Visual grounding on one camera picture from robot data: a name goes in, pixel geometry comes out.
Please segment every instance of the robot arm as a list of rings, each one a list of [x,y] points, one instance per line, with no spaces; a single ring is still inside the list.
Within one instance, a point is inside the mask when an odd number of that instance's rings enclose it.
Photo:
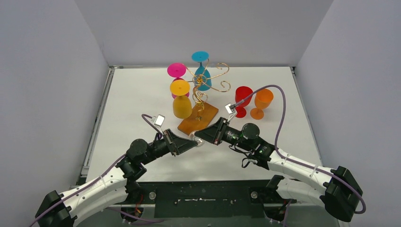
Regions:
[[[347,169],[341,166],[337,170],[315,166],[281,149],[280,156],[273,145],[259,137],[259,128],[255,124],[248,123],[241,131],[228,125],[229,120],[220,118],[215,124],[195,132],[192,140],[177,137],[170,130],[163,131],[163,138],[151,143],[143,139],[134,140],[125,156],[100,179],[60,194],[56,191],[47,194],[35,216],[39,226],[76,226],[110,205],[137,198],[141,194],[141,188],[136,181],[146,172],[143,165],[167,153],[180,155],[196,147],[198,139],[215,145],[227,142],[230,149],[245,154],[246,159],[255,165],[295,178],[296,180],[291,180],[276,175],[266,186],[267,190],[276,191],[283,199],[313,203],[325,207],[339,220],[351,221],[359,199],[342,183],[318,171],[333,173],[362,195],[362,190]],[[290,160],[315,168],[310,169]]]
[[[179,155],[198,145],[193,140],[177,137],[170,130],[165,130],[163,135],[151,143],[134,140],[125,156],[100,179],[66,192],[47,194],[35,216],[39,226],[75,227],[113,204],[137,198],[141,188],[136,181],[146,173],[143,165],[167,153]]]
[[[351,221],[359,199],[336,179],[337,177],[343,180],[362,195],[361,188],[349,170],[341,166],[337,170],[317,166],[281,149],[277,152],[272,144],[259,137],[260,130],[255,124],[245,124],[240,131],[228,125],[229,120],[220,118],[215,124],[195,132],[195,136],[215,145],[227,142],[230,144],[230,149],[245,154],[246,159],[255,165],[295,178],[296,180],[289,180],[283,176],[275,176],[267,186],[271,190],[276,190],[283,199],[314,203],[325,207],[328,213],[339,220]],[[320,171],[331,173],[335,177]]]

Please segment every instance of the orange wooden board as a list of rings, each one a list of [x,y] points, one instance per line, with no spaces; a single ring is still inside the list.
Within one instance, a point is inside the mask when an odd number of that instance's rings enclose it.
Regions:
[[[196,105],[192,108],[192,114],[184,119],[178,126],[178,130],[189,135],[195,130],[201,130],[208,127],[210,122],[216,116],[218,109],[208,103],[204,103],[204,105],[205,109],[200,113],[200,121],[197,119],[197,116],[198,110],[200,110],[201,107]]]

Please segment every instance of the screw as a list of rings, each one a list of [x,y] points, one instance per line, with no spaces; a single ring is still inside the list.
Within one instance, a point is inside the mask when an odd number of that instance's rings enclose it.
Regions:
[[[156,193],[151,192],[149,193],[149,199],[154,200],[156,198]]]
[[[258,193],[257,192],[251,192],[251,198],[252,199],[257,199],[258,198]]]

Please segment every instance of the upside-down glass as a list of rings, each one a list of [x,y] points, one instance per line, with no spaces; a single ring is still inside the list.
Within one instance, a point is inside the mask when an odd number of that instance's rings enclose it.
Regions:
[[[268,89],[258,91],[255,97],[256,108],[251,110],[251,117],[255,120],[262,119],[264,117],[263,109],[266,109],[270,105],[273,97],[273,92]]]
[[[246,98],[248,95],[250,95],[252,93],[252,89],[250,89],[247,86],[241,86],[239,88],[237,88],[235,90],[235,102],[239,102],[241,100],[243,100],[244,98]],[[236,117],[238,118],[243,118],[246,116],[246,110],[244,107],[246,107],[247,105],[249,105],[249,103],[251,102],[252,98],[248,98],[247,100],[245,100],[245,102],[241,103],[240,105],[238,105],[235,109],[237,110],[237,115]]]
[[[191,101],[186,96],[189,90],[189,83],[183,79],[173,81],[170,85],[171,93],[176,95],[173,101],[173,113],[177,118],[185,119],[192,114]]]
[[[176,80],[179,80],[179,79],[183,79],[183,78],[177,77],[177,78],[175,78],[175,79],[173,80],[173,82],[176,81]],[[172,96],[173,98],[177,97],[177,96],[174,95],[173,93],[171,93],[171,96]]]

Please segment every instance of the white wall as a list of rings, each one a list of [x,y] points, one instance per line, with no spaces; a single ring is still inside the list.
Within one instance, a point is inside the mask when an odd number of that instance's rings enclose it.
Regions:
[[[401,1],[335,0],[296,68],[323,163],[364,190],[351,226],[400,226]]]
[[[109,65],[292,65],[332,0],[75,0]]]
[[[80,172],[107,64],[73,0],[0,3],[0,220],[24,227]]]

